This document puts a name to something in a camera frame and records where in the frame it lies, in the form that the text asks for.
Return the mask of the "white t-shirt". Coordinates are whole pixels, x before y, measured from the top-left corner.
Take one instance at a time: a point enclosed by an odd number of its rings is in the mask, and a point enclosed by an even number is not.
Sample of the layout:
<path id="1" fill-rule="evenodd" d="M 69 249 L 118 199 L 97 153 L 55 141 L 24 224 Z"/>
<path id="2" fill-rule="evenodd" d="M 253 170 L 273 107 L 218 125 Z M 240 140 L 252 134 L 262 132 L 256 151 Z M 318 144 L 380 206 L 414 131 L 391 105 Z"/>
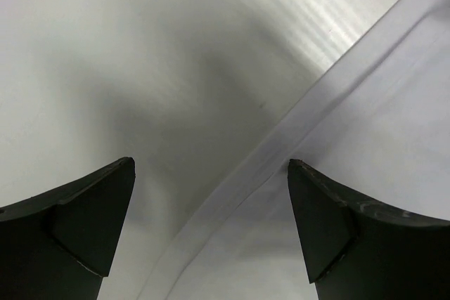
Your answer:
<path id="1" fill-rule="evenodd" d="M 138 297 L 320 299 L 290 201 L 292 159 L 449 222 L 449 0 L 397 0 L 212 191 Z"/>

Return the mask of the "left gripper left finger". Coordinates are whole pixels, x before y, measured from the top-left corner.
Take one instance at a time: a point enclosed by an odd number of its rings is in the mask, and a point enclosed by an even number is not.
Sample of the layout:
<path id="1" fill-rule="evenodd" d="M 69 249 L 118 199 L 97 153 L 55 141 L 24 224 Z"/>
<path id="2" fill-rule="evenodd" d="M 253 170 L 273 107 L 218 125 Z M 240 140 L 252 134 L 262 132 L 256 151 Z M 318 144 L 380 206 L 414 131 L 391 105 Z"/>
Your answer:
<path id="1" fill-rule="evenodd" d="M 123 157 L 1 208 L 2 299 L 97 299 L 135 182 Z"/>

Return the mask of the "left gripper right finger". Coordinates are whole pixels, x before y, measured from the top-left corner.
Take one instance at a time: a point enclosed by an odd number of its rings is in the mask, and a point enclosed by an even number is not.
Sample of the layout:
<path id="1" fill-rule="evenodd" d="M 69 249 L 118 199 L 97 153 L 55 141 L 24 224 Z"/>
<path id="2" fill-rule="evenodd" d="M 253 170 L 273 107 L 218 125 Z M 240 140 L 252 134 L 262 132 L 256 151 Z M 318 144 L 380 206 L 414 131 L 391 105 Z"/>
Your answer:
<path id="1" fill-rule="evenodd" d="M 385 204 L 298 159 L 288 190 L 318 298 L 449 298 L 448 221 Z"/>

